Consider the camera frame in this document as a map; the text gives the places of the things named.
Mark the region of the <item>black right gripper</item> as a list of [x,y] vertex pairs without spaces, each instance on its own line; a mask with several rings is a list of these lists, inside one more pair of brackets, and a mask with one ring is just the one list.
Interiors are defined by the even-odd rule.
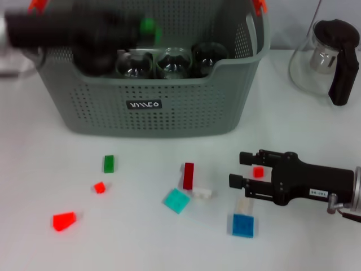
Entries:
[[304,163],[295,153],[241,152],[239,163],[272,168],[272,184],[229,174],[229,187],[244,189],[247,198],[273,200],[285,206],[296,198],[327,202],[331,194],[336,194],[339,202],[350,203],[353,197],[353,171]]

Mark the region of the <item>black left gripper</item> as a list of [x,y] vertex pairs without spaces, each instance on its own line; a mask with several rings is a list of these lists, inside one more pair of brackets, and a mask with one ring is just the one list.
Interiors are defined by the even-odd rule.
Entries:
[[132,49],[140,41],[139,31],[116,28],[138,26],[141,16],[100,11],[50,11],[30,14],[5,12],[7,43],[17,49],[69,47],[83,45],[89,49]]

